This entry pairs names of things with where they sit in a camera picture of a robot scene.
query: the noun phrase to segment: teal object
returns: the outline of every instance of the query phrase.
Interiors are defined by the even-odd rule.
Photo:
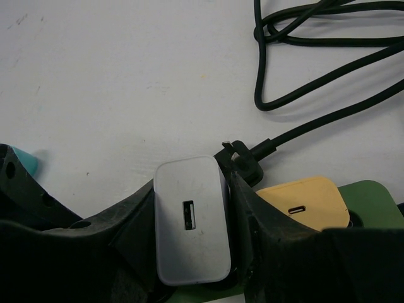
[[[38,169],[38,160],[33,155],[26,153],[23,150],[19,150],[16,147],[13,147],[15,154],[18,157],[18,160],[22,163],[24,168],[28,171],[28,173],[33,177]]]

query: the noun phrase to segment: cable connector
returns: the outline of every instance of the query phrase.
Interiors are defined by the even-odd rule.
[[[224,149],[215,158],[227,180],[232,171],[237,171],[250,186],[257,185],[263,179],[263,169],[243,142],[223,142],[222,145]]]

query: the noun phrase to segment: white surface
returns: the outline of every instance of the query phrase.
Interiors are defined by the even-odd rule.
[[[157,272],[166,285],[222,281],[231,259],[225,214],[228,188],[213,156],[166,162],[154,175]],[[183,202],[193,201],[186,230]]]
[[[263,13],[309,2],[263,1]],[[313,21],[296,34],[402,34],[402,14],[374,14],[387,15]],[[223,141],[254,146],[403,76],[398,54],[263,113],[253,104],[253,28],[251,1],[0,0],[0,141],[43,160],[41,185],[87,217],[135,192],[159,163],[214,154]],[[376,50],[274,45],[266,99]],[[258,188],[311,175],[339,186],[373,179],[404,202],[403,159],[401,93],[280,147],[262,161]]]

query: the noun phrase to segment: usb-a port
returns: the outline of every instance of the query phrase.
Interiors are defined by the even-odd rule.
[[[185,230],[195,229],[194,201],[185,201],[182,205],[184,207]]]

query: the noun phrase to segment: cord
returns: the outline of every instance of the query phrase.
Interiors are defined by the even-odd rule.
[[[357,69],[368,66],[372,63],[386,59],[399,52],[404,51],[404,36],[387,37],[387,38],[330,38],[330,39],[309,39],[289,36],[289,34],[299,27],[303,22],[313,16],[318,15],[337,15],[344,13],[353,13],[358,11],[376,11],[376,10],[393,10],[404,11],[404,2],[402,1],[378,1],[371,3],[348,4],[354,0],[321,0],[316,4],[308,4],[297,6],[294,8],[284,9],[273,13],[264,19],[261,15],[261,1],[254,0],[254,17],[256,28],[254,29],[254,37],[259,47],[259,64],[257,82],[254,92],[254,101],[256,107],[262,111],[271,111],[287,105],[298,98],[346,75]],[[283,20],[296,18],[290,25],[283,30],[278,31],[275,25]],[[268,29],[269,35],[264,34],[264,28]],[[310,83],[294,90],[287,95],[274,101],[263,102],[263,88],[266,71],[266,45],[274,42],[283,42],[291,45],[299,46],[321,46],[321,47],[386,47],[371,55],[365,56],[351,63],[348,63]],[[281,134],[280,136],[270,140],[267,139],[259,145],[251,149],[251,153],[257,161],[260,161],[273,153],[276,147],[308,133],[321,126],[331,122],[343,119],[345,117],[362,112],[373,107],[386,99],[396,95],[404,90],[404,79],[378,93],[377,95],[361,101],[357,104],[337,110],[313,121],[307,122],[297,128]]]

